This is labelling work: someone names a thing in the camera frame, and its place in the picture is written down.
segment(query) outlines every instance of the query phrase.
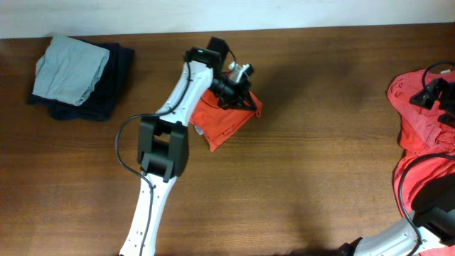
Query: wood grain surface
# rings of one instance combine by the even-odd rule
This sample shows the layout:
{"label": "wood grain surface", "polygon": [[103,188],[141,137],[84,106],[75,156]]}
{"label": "wood grain surface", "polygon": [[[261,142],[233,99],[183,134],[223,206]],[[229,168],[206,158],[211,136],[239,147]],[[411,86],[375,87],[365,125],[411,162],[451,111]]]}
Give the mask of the wood grain surface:
{"label": "wood grain surface", "polygon": [[[30,106],[49,38],[0,41],[0,255],[119,252],[139,179],[114,155],[128,116],[156,111],[211,36],[251,63],[264,103],[215,152],[189,127],[190,159],[168,198],[158,255],[271,255],[337,248],[400,219],[392,171],[400,117],[385,91],[394,76],[455,58],[455,26],[365,26],[83,37],[136,50],[108,122],[50,118]],[[122,137],[135,162],[138,123]]]}

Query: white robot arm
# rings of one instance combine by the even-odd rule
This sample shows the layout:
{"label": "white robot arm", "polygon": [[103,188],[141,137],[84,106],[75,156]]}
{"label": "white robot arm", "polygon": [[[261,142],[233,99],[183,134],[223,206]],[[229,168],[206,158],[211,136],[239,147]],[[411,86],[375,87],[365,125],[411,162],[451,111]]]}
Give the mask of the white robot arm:
{"label": "white robot arm", "polygon": [[[142,176],[153,189],[141,180],[132,226],[119,255],[155,255],[156,234],[166,199],[188,160],[188,122],[204,92],[213,91],[223,109],[256,110],[249,93],[252,66],[234,62],[229,77],[221,70],[229,51],[218,38],[211,39],[208,49],[192,48],[186,53],[180,80],[163,107],[156,114],[141,116],[138,162]],[[163,134],[170,136],[169,142],[157,139]]]}
{"label": "white robot arm", "polygon": [[[156,114],[133,116],[141,118],[137,161],[142,174],[136,173],[141,177],[141,189],[120,256],[155,255],[156,235],[166,199],[188,160],[188,121],[204,92],[211,90],[219,98],[218,106],[223,109],[256,110],[248,80],[254,70],[251,65],[240,66],[234,62],[230,65],[228,77],[222,71],[228,52],[228,46],[218,38],[212,38],[207,49],[192,48],[186,53],[180,80],[163,107]],[[117,157],[122,127],[116,137]],[[168,142],[157,138],[163,134],[169,135]],[[422,236],[422,244],[415,252],[413,249],[417,249],[419,239],[411,223],[403,219],[379,235],[342,245],[334,255],[406,256],[452,246],[455,244],[455,178],[437,188],[448,189],[420,203],[415,216],[412,213]]]}

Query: folded clothes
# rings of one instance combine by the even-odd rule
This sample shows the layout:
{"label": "folded clothes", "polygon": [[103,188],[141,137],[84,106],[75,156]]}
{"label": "folded clothes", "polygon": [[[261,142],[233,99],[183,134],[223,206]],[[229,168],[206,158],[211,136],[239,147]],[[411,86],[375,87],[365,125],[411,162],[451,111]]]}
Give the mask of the folded clothes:
{"label": "folded clothes", "polygon": [[[405,150],[393,175],[395,199],[398,199],[398,185],[407,165],[418,156],[432,153],[455,155],[455,129],[438,122],[444,114],[435,102],[431,110],[410,104],[410,98],[422,90],[423,70],[401,75],[395,78],[387,91],[387,97],[393,107],[401,115],[402,130],[400,146]],[[428,82],[444,78],[448,82],[455,81],[455,72],[436,75],[429,73]],[[455,173],[455,163],[448,159],[434,158],[423,161],[413,167],[406,175],[403,184],[403,201],[406,210],[411,211],[411,203],[417,193],[435,178]],[[422,256],[455,255],[455,247],[444,247],[421,252]]]}
{"label": "folded clothes", "polygon": [[109,51],[109,60],[96,83],[94,91],[80,106],[66,104],[58,100],[49,100],[31,93],[28,104],[44,105],[50,108],[54,119],[67,120],[75,118],[105,121],[109,119],[127,79],[132,64],[134,50],[123,48],[118,43],[90,43]]}
{"label": "folded clothes", "polygon": [[247,110],[223,110],[217,106],[218,99],[207,91],[191,115],[190,123],[195,125],[199,134],[204,134],[210,150],[215,151],[226,139],[231,137],[249,118],[261,116],[262,103],[250,92],[257,105],[255,112]]}
{"label": "folded clothes", "polygon": [[36,63],[33,94],[49,100],[81,105],[94,90],[109,51],[66,36],[54,36]]}

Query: folded gray shirt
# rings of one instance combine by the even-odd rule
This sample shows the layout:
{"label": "folded gray shirt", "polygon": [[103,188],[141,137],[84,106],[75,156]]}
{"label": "folded gray shirt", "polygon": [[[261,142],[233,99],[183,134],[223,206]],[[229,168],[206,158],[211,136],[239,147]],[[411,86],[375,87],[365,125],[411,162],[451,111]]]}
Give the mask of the folded gray shirt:
{"label": "folded gray shirt", "polygon": [[66,36],[54,36],[36,63],[32,93],[79,106],[95,89],[108,60],[107,49]]}

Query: crumpled red cloth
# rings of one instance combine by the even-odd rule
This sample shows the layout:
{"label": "crumpled red cloth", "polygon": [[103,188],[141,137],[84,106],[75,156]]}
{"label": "crumpled red cloth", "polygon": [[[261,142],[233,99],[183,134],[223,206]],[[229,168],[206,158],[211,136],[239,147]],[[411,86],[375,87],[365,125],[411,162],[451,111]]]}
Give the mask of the crumpled red cloth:
{"label": "crumpled red cloth", "polygon": [[[395,78],[387,91],[387,97],[401,115],[400,146],[405,150],[393,174],[393,188],[398,202],[398,184],[407,165],[418,156],[432,153],[455,155],[455,129],[437,121],[443,110],[435,102],[431,110],[410,104],[410,98],[420,92],[424,70],[407,73]],[[434,79],[455,81],[455,71],[443,75],[428,73],[427,84]],[[403,184],[403,201],[410,212],[412,199],[417,192],[434,178],[455,172],[455,162],[448,159],[430,159],[413,167]],[[422,256],[455,255],[455,247],[444,247],[421,253]]]}
{"label": "crumpled red cloth", "polygon": [[215,151],[226,139],[231,137],[241,126],[253,116],[260,117],[262,103],[250,92],[257,106],[255,112],[247,110],[223,110],[218,107],[218,98],[207,90],[199,100],[190,123],[202,130],[210,150]]}

